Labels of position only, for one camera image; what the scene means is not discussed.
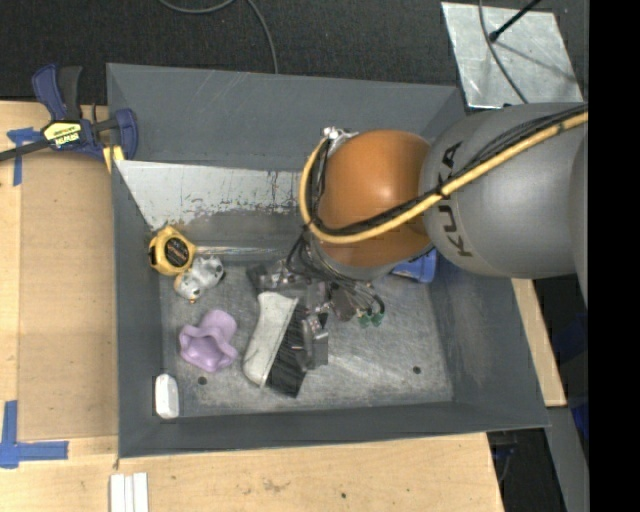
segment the blue tape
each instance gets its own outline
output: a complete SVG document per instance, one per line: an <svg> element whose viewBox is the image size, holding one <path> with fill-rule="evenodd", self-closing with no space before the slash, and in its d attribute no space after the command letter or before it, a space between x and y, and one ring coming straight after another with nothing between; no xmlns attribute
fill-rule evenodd
<svg viewBox="0 0 640 512"><path fill-rule="evenodd" d="M0 467L15 469L20 462L31 460L64 460L68 458L69 441L45 441L19 443L17 441L18 402L4 404L2 443L0 443Z"/></svg>
<svg viewBox="0 0 640 512"><path fill-rule="evenodd" d="M22 146L25 142L36 142L42 139L42 134L33 128L19 128L17 130L9 130L7 137L15 144L16 147ZM13 163L13 186L17 187L22 183L22 157L17 156Z"/></svg>

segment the metal plate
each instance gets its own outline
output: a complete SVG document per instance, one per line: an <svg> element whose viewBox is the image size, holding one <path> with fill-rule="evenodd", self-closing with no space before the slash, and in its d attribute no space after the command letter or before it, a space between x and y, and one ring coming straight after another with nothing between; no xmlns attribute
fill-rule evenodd
<svg viewBox="0 0 640 512"><path fill-rule="evenodd" d="M442 9L467 104L500 108L506 103L522 103L487 46L478 6L443 2ZM517 12L485 7L487 32L500 28ZM493 46L529 103L583 101L552 13L529 11L503 32Z"/></svg>

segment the white object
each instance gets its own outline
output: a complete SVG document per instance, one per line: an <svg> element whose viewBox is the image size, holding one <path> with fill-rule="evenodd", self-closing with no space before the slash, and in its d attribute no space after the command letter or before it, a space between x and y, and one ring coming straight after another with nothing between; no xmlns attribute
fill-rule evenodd
<svg viewBox="0 0 640 512"><path fill-rule="evenodd" d="M146 473L109 478L110 512L149 512L149 485Z"/></svg>
<svg viewBox="0 0 640 512"><path fill-rule="evenodd" d="M178 383L168 373L156 378L156 413L164 420L172 420L180 415Z"/></svg>
<svg viewBox="0 0 640 512"><path fill-rule="evenodd" d="M198 300L202 292L213 288L224 274L222 262L215 256L197 256L191 268L179 274L173 282L173 289L189 302Z"/></svg>
<svg viewBox="0 0 640 512"><path fill-rule="evenodd" d="M250 381L264 387L298 299L276 292L262 292L258 295L258 303L260 316L249 340L242 369Z"/></svg>

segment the wooden board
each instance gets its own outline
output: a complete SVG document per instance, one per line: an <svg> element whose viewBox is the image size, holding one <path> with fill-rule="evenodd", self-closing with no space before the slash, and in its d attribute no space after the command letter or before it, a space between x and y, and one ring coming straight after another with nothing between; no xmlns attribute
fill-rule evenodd
<svg viewBox="0 0 640 512"><path fill-rule="evenodd" d="M74 440L68 461L0 473L0 511L106 511L109 476L134 472L148 473L151 512L504 510L482 434L150 457L119 465L115 455L88 448Z"/></svg>
<svg viewBox="0 0 640 512"><path fill-rule="evenodd" d="M513 290L522 316L522 324L529 341L531 356L547 407L567 405L567 397L562 386L558 365L551 349L551 341L544 323L542 310L533 281L512 279Z"/></svg>
<svg viewBox="0 0 640 512"><path fill-rule="evenodd" d="M39 129L49 120L35 102L3 102L0 113L2 134ZM104 115L101 107L98 116ZM23 369L17 396L15 362L3 382L14 385L3 396L19 399L18 436L29 441L115 434L113 221L106 167L42 150L23 158L20 187L12 186L13 161L0 170L3 205L10 207L3 206L3 235L13 242L0 267L8 304L2 308L0 335L7 347L0 360L8 364L18 357Z"/></svg>

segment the blue object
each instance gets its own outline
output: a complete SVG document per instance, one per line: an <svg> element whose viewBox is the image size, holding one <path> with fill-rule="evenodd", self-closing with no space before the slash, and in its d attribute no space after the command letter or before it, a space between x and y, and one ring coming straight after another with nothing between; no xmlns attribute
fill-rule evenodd
<svg viewBox="0 0 640 512"><path fill-rule="evenodd" d="M40 68L31 77L31 85L38 102L47 107L52 121L67 117L67 107L58 87L58 66L48 64Z"/></svg>
<svg viewBox="0 0 640 512"><path fill-rule="evenodd" d="M22 146L25 142L42 140L40 132L31 127L9 130L7 137L9 137L9 140L13 142L16 147ZM13 186L17 187L20 183L22 183L22 157L18 155L13 163Z"/></svg>
<svg viewBox="0 0 640 512"><path fill-rule="evenodd" d="M573 414L573 421L576 424L578 430L582 433L582 436L589 440L589 402L585 402L578 407L571 409Z"/></svg>
<svg viewBox="0 0 640 512"><path fill-rule="evenodd" d="M81 71L82 68L79 66L58 69L56 64L48 64L34 73L31 85L38 101L51 114L52 122L70 120L82 126L82 144L51 148L55 151L81 153L104 162L104 144L97 139L91 122L81 119L82 115L77 105L77 82ZM120 130L120 146L125 158L131 159L138 148L135 116L131 109L120 109L116 111L115 118Z"/></svg>
<svg viewBox="0 0 640 512"><path fill-rule="evenodd" d="M430 283L436 275L437 251L431 249L427 254L412 261L400 263L392 271L392 274L409 277L420 283Z"/></svg>
<svg viewBox="0 0 640 512"><path fill-rule="evenodd" d="M69 441L17 442L17 420L18 402L16 400L6 402L4 404L4 421L2 422L2 443L0 443L1 468L15 469L23 461L68 458Z"/></svg>
<svg viewBox="0 0 640 512"><path fill-rule="evenodd" d="M551 345L558 364L564 364L587 350L588 318L586 313L577 313L573 321L562 331L554 332Z"/></svg>

